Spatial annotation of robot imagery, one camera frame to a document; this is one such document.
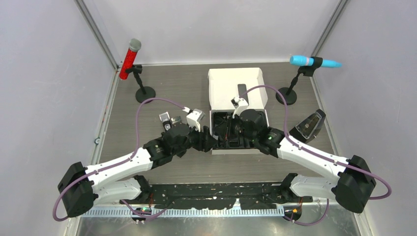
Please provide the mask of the black silver hair clipper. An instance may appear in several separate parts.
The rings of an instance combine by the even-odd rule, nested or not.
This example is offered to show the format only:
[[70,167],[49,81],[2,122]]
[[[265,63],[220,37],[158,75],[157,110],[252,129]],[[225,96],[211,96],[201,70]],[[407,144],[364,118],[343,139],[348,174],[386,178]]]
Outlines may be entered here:
[[168,112],[159,114],[164,131],[168,131],[174,124],[182,122],[181,116],[171,118]]

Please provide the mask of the white hair clipper box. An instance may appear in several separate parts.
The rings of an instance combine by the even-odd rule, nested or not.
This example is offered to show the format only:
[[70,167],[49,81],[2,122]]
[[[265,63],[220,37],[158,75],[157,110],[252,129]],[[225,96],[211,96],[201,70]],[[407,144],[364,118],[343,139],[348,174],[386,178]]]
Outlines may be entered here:
[[232,99],[247,90],[264,85],[260,68],[220,68],[208,71],[210,132],[217,139],[212,154],[259,154],[253,143],[232,133],[235,107]]

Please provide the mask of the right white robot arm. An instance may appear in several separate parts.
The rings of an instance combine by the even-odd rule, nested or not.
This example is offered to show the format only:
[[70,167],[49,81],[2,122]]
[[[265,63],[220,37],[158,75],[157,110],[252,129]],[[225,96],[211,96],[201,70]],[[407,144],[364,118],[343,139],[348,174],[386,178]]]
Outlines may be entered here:
[[286,136],[282,130],[267,125],[260,112],[242,111],[231,118],[231,132],[253,144],[261,153],[295,162],[320,175],[304,177],[290,174],[281,187],[281,197],[293,202],[298,197],[312,196],[336,200],[348,211],[362,213],[376,186],[366,161],[323,152]]

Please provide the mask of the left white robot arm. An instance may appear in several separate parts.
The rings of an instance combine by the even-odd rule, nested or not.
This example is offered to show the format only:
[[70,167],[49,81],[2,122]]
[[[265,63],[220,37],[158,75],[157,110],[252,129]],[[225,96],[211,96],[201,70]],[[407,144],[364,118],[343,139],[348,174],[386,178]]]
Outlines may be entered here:
[[134,178],[123,181],[123,178],[165,165],[191,148],[208,152],[216,145],[208,127],[198,131],[181,123],[117,159],[90,166],[76,162],[58,184],[60,195],[53,207],[53,218],[62,220],[57,216],[59,203],[63,203],[67,218],[80,216],[101,203],[135,199],[144,204],[151,196],[144,181]]

